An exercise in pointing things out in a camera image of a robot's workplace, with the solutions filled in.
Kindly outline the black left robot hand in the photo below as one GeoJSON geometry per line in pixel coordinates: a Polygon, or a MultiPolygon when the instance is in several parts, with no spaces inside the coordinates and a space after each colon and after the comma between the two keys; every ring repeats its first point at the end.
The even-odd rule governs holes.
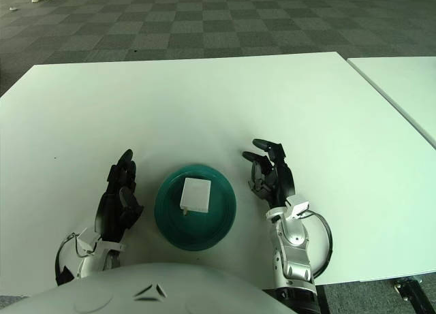
{"type": "Polygon", "coordinates": [[[108,242],[120,242],[126,230],[140,218],[144,207],[136,196],[136,163],[133,151],[126,150],[111,165],[108,186],[103,193],[95,216],[95,232],[108,242]]]}

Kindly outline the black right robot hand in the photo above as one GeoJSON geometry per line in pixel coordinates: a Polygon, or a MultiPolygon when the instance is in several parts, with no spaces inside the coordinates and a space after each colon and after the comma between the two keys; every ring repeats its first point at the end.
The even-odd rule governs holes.
{"type": "Polygon", "coordinates": [[[284,207],[287,198],[295,194],[295,185],[283,146],[258,138],[252,143],[266,155],[243,151],[242,156],[251,162],[249,187],[259,199],[267,201],[270,209],[284,207]]]}

